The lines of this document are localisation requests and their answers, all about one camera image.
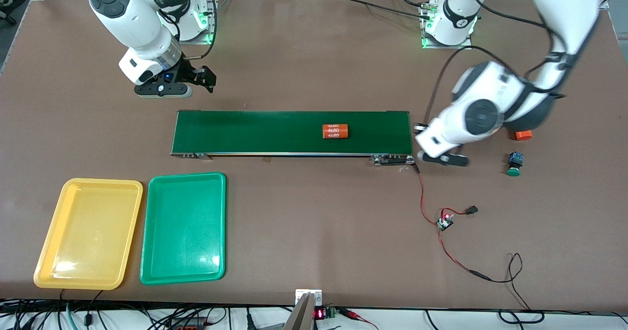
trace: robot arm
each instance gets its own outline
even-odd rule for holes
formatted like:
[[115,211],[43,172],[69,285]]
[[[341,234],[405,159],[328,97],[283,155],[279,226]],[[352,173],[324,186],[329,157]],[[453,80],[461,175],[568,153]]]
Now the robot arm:
[[435,0],[435,4],[437,11],[425,31],[447,46],[464,42],[473,31],[480,4],[475,0]]
[[534,0],[555,35],[553,47],[533,82],[495,62],[467,70],[453,89],[453,102],[419,135],[419,158],[441,158],[462,144],[477,142],[502,125],[513,131],[542,124],[586,45],[598,17],[599,0]]
[[103,25],[124,46],[120,60],[123,73],[143,97],[188,97],[191,89],[181,82],[215,86],[215,75],[207,67],[194,69],[183,59],[179,42],[164,26],[156,11],[189,0],[89,0]]

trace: green button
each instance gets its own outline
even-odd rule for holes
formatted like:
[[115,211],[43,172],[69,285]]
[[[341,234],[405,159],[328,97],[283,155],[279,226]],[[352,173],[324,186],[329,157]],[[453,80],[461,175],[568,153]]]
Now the green button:
[[511,176],[511,177],[518,177],[521,173],[520,173],[518,168],[511,167],[511,168],[508,169],[506,174]]

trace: orange battery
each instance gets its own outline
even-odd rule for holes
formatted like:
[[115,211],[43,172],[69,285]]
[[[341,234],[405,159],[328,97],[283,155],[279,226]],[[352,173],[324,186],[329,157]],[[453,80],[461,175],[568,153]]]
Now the orange battery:
[[323,139],[346,139],[349,126],[346,124],[323,124]]

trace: small orange object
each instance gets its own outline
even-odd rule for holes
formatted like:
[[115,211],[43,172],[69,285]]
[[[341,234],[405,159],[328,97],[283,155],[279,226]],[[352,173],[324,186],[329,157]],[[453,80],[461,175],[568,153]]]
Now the small orange object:
[[323,124],[323,139],[346,139],[349,126],[346,124]]
[[517,141],[531,139],[532,138],[532,131],[531,130],[516,131],[514,133],[514,137],[516,138]]

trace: red cable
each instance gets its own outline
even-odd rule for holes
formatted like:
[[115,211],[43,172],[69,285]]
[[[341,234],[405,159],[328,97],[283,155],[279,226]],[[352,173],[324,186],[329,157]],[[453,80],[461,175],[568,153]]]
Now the red cable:
[[436,223],[432,222],[430,218],[425,214],[425,183],[423,182],[423,175],[419,173],[419,180],[421,180],[421,214],[424,218],[431,223],[431,225],[435,226]]
[[357,314],[357,313],[356,313],[356,312],[354,312],[354,311],[351,311],[351,310],[350,310],[350,311],[347,313],[347,317],[348,317],[349,319],[353,319],[353,320],[361,321],[361,322],[363,322],[363,323],[370,324],[373,328],[376,328],[377,330],[379,330],[379,328],[377,327],[377,325],[375,325],[375,324],[371,323],[370,321],[368,321],[368,320],[364,319],[364,318],[363,318],[360,314]]
[[370,324],[371,326],[373,326],[373,328],[376,328],[377,330],[379,330],[379,328],[377,327],[377,325],[375,325],[375,324],[371,323],[370,321],[368,321],[368,320],[364,319],[363,317],[360,317],[358,320],[359,320],[359,321],[363,321],[364,323]]
[[456,211],[456,210],[452,209],[451,207],[444,207],[443,210],[449,210],[449,211],[451,211],[451,212],[453,212],[455,214],[459,214],[459,215],[466,215],[467,214],[466,212]]
[[449,252],[447,252],[447,248],[445,247],[445,244],[443,243],[443,237],[441,236],[440,232],[441,231],[438,231],[438,241],[440,242],[440,246],[443,248],[443,251],[445,252],[445,254],[447,254],[447,256],[449,256],[449,259],[451,259],[451,261],[456,263],[456,265],[458,265],[459,267],[463,268],[465,271],[469,272],[468,268],[466,268],[464,265],[462,265],[458,260],[456,260],[456,258],[451,256],[451,254],[449,254]]

